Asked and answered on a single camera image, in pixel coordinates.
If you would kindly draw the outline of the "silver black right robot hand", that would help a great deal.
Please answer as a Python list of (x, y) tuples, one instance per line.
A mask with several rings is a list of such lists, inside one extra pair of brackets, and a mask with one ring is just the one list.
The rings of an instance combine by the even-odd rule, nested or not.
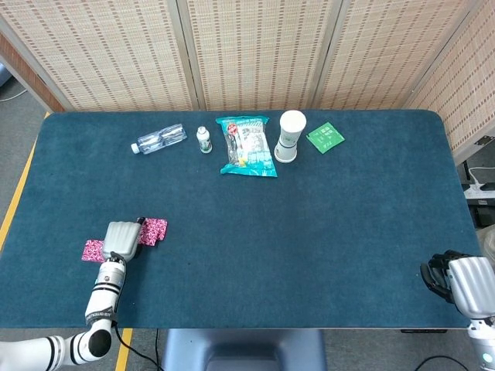
[(494, 316), (494, 271), (485, 257), (447, 250), (420, 265), (427, 289), (472, 320)]

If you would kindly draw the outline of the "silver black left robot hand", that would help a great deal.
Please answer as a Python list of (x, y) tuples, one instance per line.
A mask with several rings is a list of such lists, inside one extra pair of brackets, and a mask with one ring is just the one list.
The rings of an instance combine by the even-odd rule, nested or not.
[(139, 235), (145, 219), (136, 222), (110, 222), (105, 234), (102, 255), (105, 260), (117, 254), (126, 262), (132, 260), (138, 249)]

